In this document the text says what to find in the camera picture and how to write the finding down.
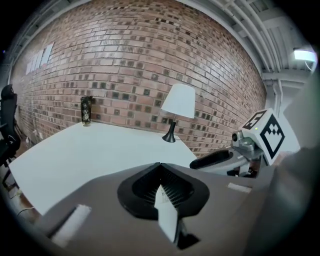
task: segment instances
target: black office chair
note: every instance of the black office chair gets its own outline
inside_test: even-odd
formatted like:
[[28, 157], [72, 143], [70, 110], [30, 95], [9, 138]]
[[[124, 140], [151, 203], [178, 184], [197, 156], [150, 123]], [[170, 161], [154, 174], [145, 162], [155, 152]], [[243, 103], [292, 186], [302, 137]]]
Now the black office chair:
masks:
[[[17, 108], [17, 94], [12, 89], [12, 84], [5, 86], [1, 91], [0, 110], [0, 132], [3, 139], [0, 140], [0, 166], [9, 168], [8, 163], [15, 158], [17, 150], [20, 148], [21, 140], [15, 131], [15, 112]], [[11, 171], [8, 169], [2, 181], [3, 186], [8, 189], [6, 179]]]

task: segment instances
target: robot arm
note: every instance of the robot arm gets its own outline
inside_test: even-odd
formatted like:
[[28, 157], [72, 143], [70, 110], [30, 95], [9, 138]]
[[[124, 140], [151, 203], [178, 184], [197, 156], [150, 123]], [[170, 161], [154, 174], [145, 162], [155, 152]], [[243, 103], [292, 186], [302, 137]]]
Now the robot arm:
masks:
[[194, 160], [190, 168], [222, 175], [239, 168], [239, 176], [243, 176], [252, 160], [261, 160], [260, 167], [271, 166], [284, 139], [272, 108], [260, 110], [232, 134], [231, 146]]

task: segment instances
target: lamp stem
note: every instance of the lamp stem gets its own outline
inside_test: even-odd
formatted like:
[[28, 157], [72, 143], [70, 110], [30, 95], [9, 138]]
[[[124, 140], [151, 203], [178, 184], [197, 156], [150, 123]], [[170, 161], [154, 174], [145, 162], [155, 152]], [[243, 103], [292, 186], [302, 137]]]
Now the lamp stem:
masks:
[[175, 140], [175, 135], [174, 135], [174, 131], [175, 131], [175, 126], [176, 126], [176, 122], [175, 121], [172, 121], [171, 124], [170, 124], [170, 129], [169, 131], [167, 132], [166, 135], [164, 135], [162, 137], [162, 139], [166, 142], [170, 142], [170, 143], [174, 143], [176, 140]]

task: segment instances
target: white desk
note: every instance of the white desk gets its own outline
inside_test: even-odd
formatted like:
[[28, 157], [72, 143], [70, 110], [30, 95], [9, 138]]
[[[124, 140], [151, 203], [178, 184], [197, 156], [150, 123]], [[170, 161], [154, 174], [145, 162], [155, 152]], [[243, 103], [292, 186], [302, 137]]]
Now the white desk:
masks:
[[195, 155], [163, 134], [103, 123], [81, 123], [45, 139], [10, 165], [23, 194], [40, 214], [103, 175], [155, 162], [189, 167]]

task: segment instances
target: white paper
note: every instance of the white paper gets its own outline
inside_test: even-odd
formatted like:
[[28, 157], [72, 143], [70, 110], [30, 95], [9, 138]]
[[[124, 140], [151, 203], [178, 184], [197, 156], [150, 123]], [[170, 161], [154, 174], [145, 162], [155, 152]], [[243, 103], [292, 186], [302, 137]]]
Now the white paper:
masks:
[[46, 48], [44, 50], [44, 54], [42, 55], [40, 66], [42, 66], [43, 64], [46, 64], [48, 62], [53, 46], [54, 46], [54, 42], [46, 46]]
[[87, 219], [91, 207], [79, 204], [63, 226], [54, 234], [52, 242], [64, 248]]
[[29, 74], [30, 73], [30, 71], [31, 71], [31, 62], [29, 62], [27, 65], [26, 65], [26, 71], [25, 71], [25, 74], [27, 75], [27, 74]]
[[38, 69], [40, 67], [41, 59], [42, 59], [42, 54], [44, 53], [44, 50], [40, 50], [38, 52], [38, 55], [36, 57], [36, 62], [35, 62], [35, 68]]
[[162, 185], [159, 186], [155, 194], [154, 207], [158, 210], [159, 226], [173, 243], [176, 237], [176, 230], [178, 225], [178, 212], [170, 202]]
[[31, 71], [34, 71], [36, 69], [36, 62], [37, 62], [38, 54], [34, 55], [31, 62]]

